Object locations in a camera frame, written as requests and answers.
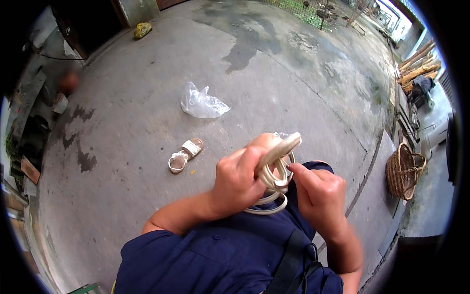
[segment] navy blue shirt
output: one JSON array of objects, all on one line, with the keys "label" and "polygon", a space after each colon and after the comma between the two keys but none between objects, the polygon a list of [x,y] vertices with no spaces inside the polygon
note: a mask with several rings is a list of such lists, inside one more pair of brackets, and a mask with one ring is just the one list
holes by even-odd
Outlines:
[{"label": "navy blue shirt", "polygon": [[[333,172],[320,162],[304,165]],[[286,209],[274,215],[241,212],[196,227],[185,236],[157,230],[127,242],[121,250],[115,293],[265,291],[292,232],[298,229],[305,233],[305,246],[315,235],[298,211],[294,181],[286,196]],[[341,278],[326,267],[316,269],[306,280],[310,294],[343,292]]]}]

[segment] black strap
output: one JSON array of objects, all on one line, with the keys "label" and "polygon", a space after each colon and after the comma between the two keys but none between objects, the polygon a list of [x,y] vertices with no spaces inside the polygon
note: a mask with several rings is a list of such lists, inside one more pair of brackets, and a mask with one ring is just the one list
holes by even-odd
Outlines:
[{"label": "black strap", "polygon": [[286,294],[294,282],[302,259],[302,233],[294,230],[287,242],[287,248],[273,280],[264,294]]},{"label": "black strap", "polygon": [[[274,273],[273,280],[268,285],[266,291],[264,291],[264,294],[294,294],[302,283],[303,293],[306,293],[307,285],[305,278],[322,265],[320,262],[317,261],[318,258],[316,256],[316,247],[312,244],[315,248],[315,256],[314,260],[310,263],[307,268],[307,256],[310,258],[310,254],[304,252],[304,248],[302,248],[303,236],[303,233],[299,230],[294,230],[292,232],[289,241],[287,242],[287,248],[284,252],[284,256],[282,257],[282,260],[279,263],[279,267]],[[300,276],[296,278],[298,267],[300,265],[302,257],[304,263],[304,270],[302,271]]]}]

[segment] wire fence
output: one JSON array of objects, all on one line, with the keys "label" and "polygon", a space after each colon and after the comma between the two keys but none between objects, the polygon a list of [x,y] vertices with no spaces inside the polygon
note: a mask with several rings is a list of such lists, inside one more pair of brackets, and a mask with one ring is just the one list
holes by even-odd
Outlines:
[{"label": "wire fence", "polygon": [[262,0],[297,16],[320,30],[330,25],[346,26],[355,20],[374,0]]}]

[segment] sandal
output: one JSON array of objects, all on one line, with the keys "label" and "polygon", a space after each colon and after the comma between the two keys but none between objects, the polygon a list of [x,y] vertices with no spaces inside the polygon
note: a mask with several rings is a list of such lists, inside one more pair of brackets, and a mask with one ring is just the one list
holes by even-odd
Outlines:
[{"label": "sandal", "polygon": [[181,172],[188,161],[199,154],[202,149],[204,149],[204,142],[201,139],[193,138],[187,140],[183,146],[181,146],[181,150],[177,153],[173,153],[168,160],[170,171],[174,174]]}]

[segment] woven basket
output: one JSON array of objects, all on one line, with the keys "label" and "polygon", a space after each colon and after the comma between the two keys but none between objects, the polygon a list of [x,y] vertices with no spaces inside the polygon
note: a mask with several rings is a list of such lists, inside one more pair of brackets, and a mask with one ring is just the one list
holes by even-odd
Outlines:
[{"label": "woven basket", "polygon": [[401,143],[388,158],[385,169],[390,193],[398,198],[410,200],[415,193],[416,183],[426,167],[426,157],[411,152],[410,147]]}]

